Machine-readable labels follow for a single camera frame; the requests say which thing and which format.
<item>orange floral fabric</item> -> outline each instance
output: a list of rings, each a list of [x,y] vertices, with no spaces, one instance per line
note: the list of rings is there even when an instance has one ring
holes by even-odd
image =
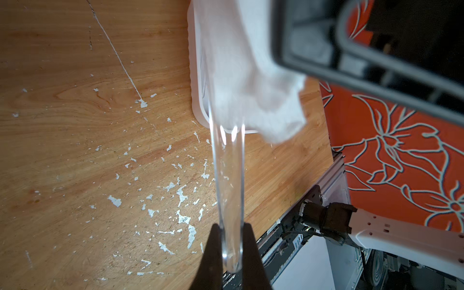
[[[360,3],[350,37],[364,30],[372,1]],[[372,213],[464,232],[464,128],[321,81],[332,149],[343,151],[351,201]]]

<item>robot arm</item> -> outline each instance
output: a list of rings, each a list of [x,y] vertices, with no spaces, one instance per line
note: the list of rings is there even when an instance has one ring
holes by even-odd
[[[301,205],[303,222],[332,242],[388,252],[464,279],[464,235],[387,219],[351,205]]]

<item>white towel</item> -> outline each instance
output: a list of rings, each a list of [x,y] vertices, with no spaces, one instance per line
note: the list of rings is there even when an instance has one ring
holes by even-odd
[[[305,76],[271,55],[271,0],[193,0],[205,51],[211,108],[224,128],[245,124],[279,143],[306,124]]]

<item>white paint streak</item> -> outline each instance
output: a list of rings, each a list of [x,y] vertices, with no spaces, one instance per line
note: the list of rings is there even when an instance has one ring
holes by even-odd
[[[197,131],[195,131],[193,134],[197,137],[198,143],[200,143],[200,139],[198,138]]]
[[[158,245],[160,246],[160,249],[162,249],[164,252],[168,252],[170,255],[175,255],[173,252],[171,252],[165,244],[162,242],[158,242]]]
[[[135,91],[136,91],[137,94],[139,95],[140,100],[143,102],[142,96],[140,95],[139,90],[138,90],[137,87],[135,86],[135,83],[134,83],[134,81],[132,80],[132,78],[130,77],[130,75],[127,73],[126,68],[125,68],[124,65],[122,64],[121,58],[119,57],[119,54],[117,53],[116,48],[114,47],[113,43],[111,42],[110,37],[108,36],[108,34],[106,33],[105,29],[103,28],[103,26],[101,25],[100,21],[98,20],[97,14],[95,14],[95,10],[93,10],[93,7],[92,7],[92,5],[90,4],[90,2],[89,2],[89,1],[87,1],[87,2],[89,3],[90,9],[92,10],[93,17],[94,17],[95,20],[97,21],[98,25],[100,25],[100,28],[103,30],[103,33],[105,34],[106,38],[107,38],[108,41],[110,42],[110,45],[111,45],[111,47],[113,48],[113,51],[114,51],[114,53],[116,54],[117,59],[119,60],[119,63],[120,63],[121,66],[122,66],[122,69],[123,69],[124,72],[126,73],[126,76],[129,78],[129,80],[130,80],[132,86],[134,87]]]
[[[27,257],[27,261],[29,262],[29,268],[32,269],[32,260],[31,260],[31,257],[29,256],[29,252],[26,251],[26,257]]]
[[[209,174],[206,174],[206,167],[208,166],[207,164],[208,164],[208,160],[205,159],[205,164],[203,164],[203,166],[205,167],[205,171],[201,175],[201,177],[203,177],[204,180],[209,178]]]
[[[109,200],[111,200],[111,202],[116,206],[116,207],[119,207],[121,205],[121,199],[116,199],[114,197],[112,197],[111,195],[108,197]]]
[[[179,216],[179,221],[178,221],[179,224],[181,224],[181,223],[189,224],[190,223],[190,217],[181,215],[180,210],[176,211],[175,214]]]
[[[144,259],[142,259],[142,262],[147,263],[147,264],[146,264],[143,268],[141,268],[140,271],[142,271],[143,269],[147,268],[147,267],[151,264],[150,261],[147,261],[147,260],[144,260]]]
[[[202,217],[203,217],[203,208],[200,209],[200,216],[198,217],[198,221],[200,221]]]
[[[170,231],[170,232],[161,232],[161,231],[158,231],[158,233],[170,233],[171,235],[174,235],[174,230]]]
[[[195,241],[195,234],[197,231],[195,230],[195,227],[192,225],[188,225],[188,246],[187,249],[190,249],[192,246],[193,241]]]
[[[179,204],[178,204],[177,207],[180,207],[180,204],[181,204],[183,201],[185,201],[185,200],[188,199],[188,196],[185,196],[185,195],[184,195],[184,192],[182,191],[182,189],[183,189],[184,187],[186,187],[186,186],[187,186],[187,184],[185,184],[184,186],[182,186],[181,188],[179,188],[179,189],[175,192],[175,193],[179,196],[179,199],[180,199]]]

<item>white paint splatter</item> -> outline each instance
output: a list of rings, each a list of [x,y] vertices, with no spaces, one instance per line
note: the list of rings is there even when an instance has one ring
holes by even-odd
[[[191,217],[181,215],[180,210],[176,211],[175,214],[179,216],[179,221],[178,221],[179,224],[181,224],[181,223],[189,224],[190,223]]]
[[[201,175],[201,177],[203,177],[204,180],[209,178],[209,174],[206,174],[206,167],[208,166],[207,164],[208,164],[208,160],[205,159],[205,164],[203,164],[203,166],[205,167],[205,171]]]
[[[164,252],[168,252],[170,255],[175,255],[173,252],[171,252],[165,244],[162,242],[158,242],[158,245],[160,246],[160,249],[162,249]]]
[[[166,190],[169,192],[169,190],[170,190],[171,188],[174,188],[174,187],[175,187],[174,183],[170,182],[168,186],[163,187],[163,188],[166,189]]]
[[[170,231],[170,232],[161,232],[161,231],[158,231],[158,233],[170,233],[171,235],[174,235],[174,230]]]
[[[148,266],[150,266],[151,262],[150,261],[147,261],[147,260],[144,260],[142,259],[142,262],[144,263],[147,263],[143,268],[140,269],[140,271],[142,271],[143,269],[147,268]]]
[[[203,208],[200,209],[200,216],[198,217],[198,221],[200,221],[202,217],[203,217]]]
[[[114,197],[112,197],[111,195],[108,197],[109,200],[111,200],[111,202],[116,206],[116,207],[119,207],[121,205],[121,199],[116,199]]]
[[[195,131],[193,134],[197,137],[198,143],[200,143],[200,139],[198,138],[197,131]]]
[[[27,257],[27,261],[29,262],[29,268],[32,269],[32,260],[31,260],[31,257],[29,256],[29,252],[26,251],[26,257]]]
[[[192,246],[193,241],[195,241],[195,234],[197,231],[195,230],[195,227],[192,225],[188,225],[188,246],[187,249],[190,249]]]
[[[180,207],[180,204],[181,204],[183,201],[185,201],[185,200],[188,199],[188,197],[185,196],[185,195],[184,195],[184,192],[182,191],[182,189],[183,189],[184,187],[186,187],[186,186],[187,186],[187,184],[185,184],[184,186],[182,186],[181,188],[179,188],[179,189],[175,192],[175,193],[179,196],[179,199],[180,199],[179,204],[178,204],[177,207]]]

